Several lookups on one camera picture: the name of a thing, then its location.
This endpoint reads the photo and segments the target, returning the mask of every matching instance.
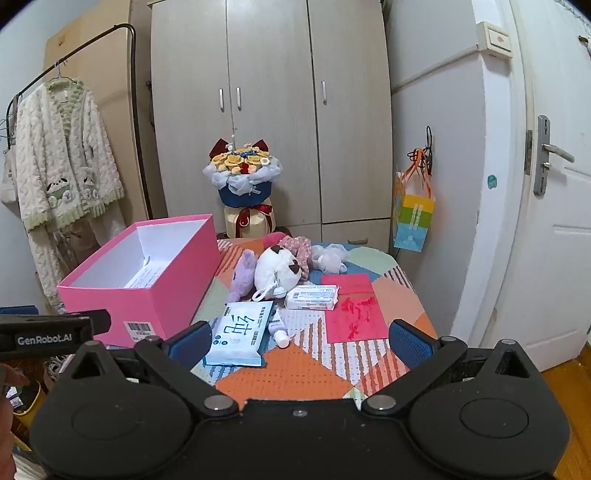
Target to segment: purple plush toy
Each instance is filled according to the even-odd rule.
[[[252,250],[244,250],[234,269],[234,278],[230,284],[230,293],[226,303],[240,301],[248,295],[255,284],[255,269],[257,258]]]

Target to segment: white plush toy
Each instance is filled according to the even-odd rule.
[[[256,293],[252,300],[282,299],[300,278],[301,268],[289,250],[278,245],[267,248],[256,264]]]
[[[316,270],[321,270],[324,275],[345,273],[347,265],[343,260],[347,253],[346,248],[340,244],[330,244],[326,248],[312,245],[312,266]]]

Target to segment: blue gripper pad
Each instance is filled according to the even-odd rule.
[[[168,357],[191,370],[209,352],[212,346],[212,328],[208,322],[197,322],[169,338],[166,343]]]
[[[427,358],[431,357],[434,349],[435,342],[427,341],[419,337],[424,336],[422,332],[402,320],[394,320],[390,324],[388,331],[388,340],[390,342],[390,350],[402,360],[402,362],[409,367],[410,370],[419,366]]]
[[[39,310],[34,305],[0,307],[0,315],[39,315]]]

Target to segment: white door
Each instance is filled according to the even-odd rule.
[[[236,145],[263,139],[284,168],[277,225],[320,223],[306,0],[228,0],[228,58]]]
[[[152,8],[154,122],[168,214],[212,213],[216,231],[224,232],[222,202],[202,170],[216,142],[232,139],[226,2]]]
[[[392,110],[379,0],[309,0],[322,223],[390,219]]]
[[[575,358],[591,325],[591,59],[578,40],[586,35],[583,24],[553,0],[512,5],[531,66],[525,81],[534,97],[528,119],[534,151],[496,323],[485,343],[516,339],[544,370]],[[571,164],[550,154],[543,197],[533,191],[540,115],[550,122],[550,143],[575,158]]]

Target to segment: panda embroidery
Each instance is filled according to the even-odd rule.
[[[82,196],[86,200],[90,200],[91,198],[97,200],[99,198],[99,192],[96,190],[95,173],[89,168],[85,168],[84,170],[85,176],[82,180]]]
[[[59,206],[62,202],[69,203],[72,201],[72,191],[68,179],[62,177],[58,181],[52,181],[47,186],[47,201],[51,208]]]

